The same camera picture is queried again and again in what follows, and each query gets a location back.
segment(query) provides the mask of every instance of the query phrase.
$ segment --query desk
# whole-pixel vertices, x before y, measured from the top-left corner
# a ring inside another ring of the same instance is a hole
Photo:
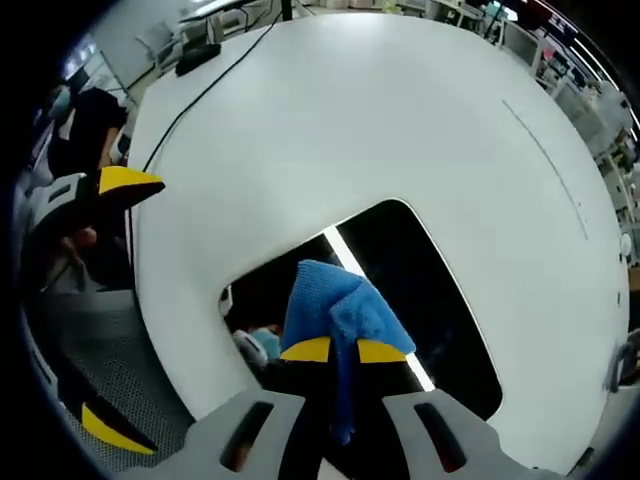
[[[411,2],[406,3],[406,5],[415,8]],[[427,18],[442,23],[448,23],[447,20],[450,19],[449,14],[451,12],[456,12],[458,14],[458,18],[454,19],[454,23],[451,23],[451,25],[458,28],[464,28],[463,23],[465,19],[471,20],[472,23],[478,22],[479,25],[480,20],[484,17],[484,12],[477,8],[473,8],[466,4],[462,4],[460,6],[454,5],[447,0],[426,0],[424,10]]]
[[[182,17],[180,19],[180,23],[189,23],[204,20],[211,15],[215,15],[216,13],[241,8],[248,3],[253,3],[255,1],[256,0],[214,0],[213,2],[207,3],[206,5],[203,5],[197,10],[194,10],[188,15]],[[282,20],[291,20],[293,18],[291,12],[291,0],[280,0],[280,4],[282,6]]]
[[[147,90],[131,167],[260,34]],[[626,338],[620,230],[569,120],[481,37],[369,13],[278,24],[185,115],[151,171],[167,188],[134,209],[140,307],[196,419],[255,385],[217,310],[222,290],[394,197],[477,319],[504,392],[489,420],[504,451],[567,473],[588,446]]]

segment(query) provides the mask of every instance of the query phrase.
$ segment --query blue microfiber towel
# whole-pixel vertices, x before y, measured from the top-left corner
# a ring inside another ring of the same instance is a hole
[[[341,267],[303,260],[289,297],[282,350],[317,337],[331,337],[336,353],[338,388],[331,433],[340,444],[354,432],[351,379],[356,340],[392,345],[404,354],[416,349],[382,295],[363,277]]]

